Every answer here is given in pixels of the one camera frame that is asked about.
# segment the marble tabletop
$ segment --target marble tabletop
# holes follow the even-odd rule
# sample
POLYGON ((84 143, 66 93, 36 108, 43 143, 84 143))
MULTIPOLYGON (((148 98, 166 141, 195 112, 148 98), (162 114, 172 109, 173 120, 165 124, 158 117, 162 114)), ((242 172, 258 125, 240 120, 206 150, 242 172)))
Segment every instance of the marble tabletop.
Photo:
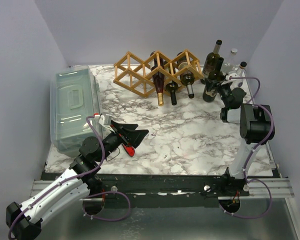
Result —
MULTIPOLYGON (((239 145, 239 125, 223 123, 220 111, 224 107, 219 95, 212 103, 204 102, 204 85, 193 84, 194 98, 189 99, 184 88, 176 94, 177 105, 164 96, 164 106, 158 106, 156 93, 142 98, 113 83, 115 68, 112 65, 91 65, 99 82, 100 98, 104 111, 112 114, 119 123, 137 123, 138 129, 149 134, 129 157, 120 146, 105 161, 99 173, 103 174, 162 174, 162 175, 221 175, 234 160, 239 145)), ((122 81, 130 81, 126 76, 122 81)), ((246 82, 242 88, 250 99, 246 82)), ((267 146, 256 155, 248 172, 251 176, 272 176, 273 161, 267 146)), ((57 152, 51 145, 46 161, 47 173, 62 173, 73 158, 57 152)))

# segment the gold foil bottle neck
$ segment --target gold foil bottle neck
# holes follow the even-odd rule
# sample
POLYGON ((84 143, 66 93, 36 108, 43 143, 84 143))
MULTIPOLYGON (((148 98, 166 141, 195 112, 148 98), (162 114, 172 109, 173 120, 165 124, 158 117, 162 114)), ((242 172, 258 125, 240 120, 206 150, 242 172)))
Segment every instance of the gold foil bottle neck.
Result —
POLYGON ((157 97, 158 97, 158 105, 160 107, 162 107, 164 105, 164 95, 163 95, 163 93, 158 93, 157 97))

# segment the plastic storage box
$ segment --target plastic storage box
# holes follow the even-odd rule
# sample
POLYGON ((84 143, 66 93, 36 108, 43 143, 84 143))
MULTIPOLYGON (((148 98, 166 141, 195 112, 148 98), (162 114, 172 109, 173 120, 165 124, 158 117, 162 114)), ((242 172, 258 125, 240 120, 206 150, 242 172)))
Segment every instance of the plastic storage box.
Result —
MULTIPOLYGON (((87 116, 102 111, 99 84, 88 66, 76 66, 57 73, 50 88, 50 136, 59 153, 79 155, 85 138, 94 136, 87 116)), ((102 127, 92 125, 102 135, 102 127)))

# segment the wine bottle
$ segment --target wine bottle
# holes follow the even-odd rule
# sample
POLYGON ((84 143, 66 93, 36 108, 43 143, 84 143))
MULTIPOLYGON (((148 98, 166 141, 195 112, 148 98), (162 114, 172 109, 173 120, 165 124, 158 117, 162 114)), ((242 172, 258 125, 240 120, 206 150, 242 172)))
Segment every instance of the wine bottle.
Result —
MULTIPOLYGON (((213 70, 215 70, 217 65, 217 60, 220 57, 219 55, 219 49, 222 44, 222 41, 219 39, 216 41, 214 49, 212 52, 210 52, 205 59, 202 74, 205 78, 209 76, 209 73, 213 70)), ((201 83, 205 84, 205 79, 200 80, 201 83)))
MULTIPOLYGON (((247 63, 245 61, 242 61, 240 63, 240 66, 239 66, 238 70, 236 71, 236 74, 238 75, 238 77, 246 77, 247 76, 246 66, 247 66, 247 63)), ((234 82, 233 86, 241 88, 243 84, 244 84, 244 79, 239 79, 238 81, 234 82)))
POLYGON ((235 56, 238 52, 238 49, 232 48, 229 56, 223 61, 221 72, 223 72, 224 75, 228 74, 232 70, 235 70, 236 62, 235 62, 235 56))
POLYGON ((223 75, 223 73, 221 71, 223 62, 224 62, 224 58, 219 57, 217 59, 215 69, 213 71, 211 71, 209 73, 208 78, 205 79, 205 86, 204 86, 202 98, 203 98, 203 100, 205 100, 208 103, 211 103, 216 98, 216 95, 217 95, 216 83, 223 81, 225 79, 225 76, 223 75))
MULTIPOLYGON (((157 57, 155 57, 149 64, 151 71, 157 68, 158 66, 164 66, 164 60, 160 57, 160 62, 158 63, 157 57)), ((165 75, 161 72, 157 72, 152 75, 152 81, 155 86, 156 96, 158 98, 158 105, 161 107, 164 105, 164 83, 165 83, 165 75)))
MULTIPOLYGON (((165 68, 165 70, 171 74, 171 70, 170 70, 169 66, 167 66, 165 68)), ((172 72, 173 72, 172 74, 176 73, 175 68, 172 69, 172 72)), ((164 76, 164 81, 166 81, 167 79, 168 79, 168 76, 164 76)), ((173 106, 177 105, 176 91, 178 90, 178 84, 175 81, 171 81, 167 85, 165 85, 165 90, 168 93, 170 93, 171 104, 173 106)))
MULTIPOLYGON (((177 64, 178 64, 179 71, 183 69, 185 66, 187 66, 188 62, 186 56, 180 58, 177 61, 177 64)), ((190 99, 193 99, 195 97, 195 94, 192 88, 192 84, 195 82, 195 75, 191 71, 187 70, 184 73, 180 74, 180 81, 182 85, 186 86, 186 90, 188 91, 188 97, 190 99)))

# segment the wooden wine rack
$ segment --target wooden wine rack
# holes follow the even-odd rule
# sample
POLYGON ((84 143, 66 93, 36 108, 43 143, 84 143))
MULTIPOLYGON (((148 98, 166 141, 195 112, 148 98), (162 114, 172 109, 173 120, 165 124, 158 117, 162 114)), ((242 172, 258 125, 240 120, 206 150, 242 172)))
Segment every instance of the wooden wine rack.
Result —
MULTIPOLYGON (((164 74, 167 77, 164 81, 164 86, 166 84, 168 84, 169 82, 171 82, 171 81, 175 81, 179 85, 178 91, 180 91, 181 89, 183 89, 185 87, 185 86, 182 85, 182 83, 178 79, 178 76, 180 74, 183 74, 187 70, 189 70, 193 73, 195 81, 204 78, 204 76, 202 75, 202 72, 201 72, 201 68, 200 68, 200 60, 195 55, 193 55, 190 51, 188 51, 187 49, 184 50, 182 53, 180 53, 178 56, 176 56, 172 60, 170 60, 162 52, 155 51, 154 54, 152 54, 145 61, 143 61, 141 58, 134 55, 132 52, 128 51, 123 56, 123 58, 121 58, 113 66, 114 66, 114 80, 113 80, 113 82, 115 84, 118 84, 119 86, 135 93, 135 94, 138 94, 141 97, 144 97, 144 98, 149 97, 150 94, 152 94, 153 92, 156 91, 155 85, 152 81, 152 76, 154 74, 156 74, 157 72, 161 72, 162 74, 164 74), (183 58, 184 56, 186 57, 186 61, 187 61, 188 65, 185 66, 184 68, 182 68, 181 70, 179 70, 177 61, 179 59, 183 58), (163 67, 159 65, 158 67, 153 69, 151 72, 146 74, 146 68, 151 70, 149 63, 155 58, 157 59, 158 64, 160 64, 160 58, 162 58, 167 63, 163 67), (140 63, 134 69, 131 68, 131 59, 133 59, 133 60, 137 61, 138 63, 140 63), (127 61, 127 67, 122 66, 122 64, 125 61, 127 61), (170 74, 169 70, 170 70, 171 73, 173 73, 173 71, 172 71, 173 67, 177 71, 176 71, 175 74, 170 74), (123 71, 119 75, 118 75, 118 69, 123 71), (129 85, 121 81, 122 78, 127 76, 127 75, 130 76, 130 84, 129 85), (140 87, 139 87, 140 90, 137 89, 137 87, 140 86, 140 85, 143 86, 143 92, 140 91, 142 88, 140 89, 140 87)), ((167 92, 165 90, 163 90, 163 93, 170 96, 169 92, 167 92)))

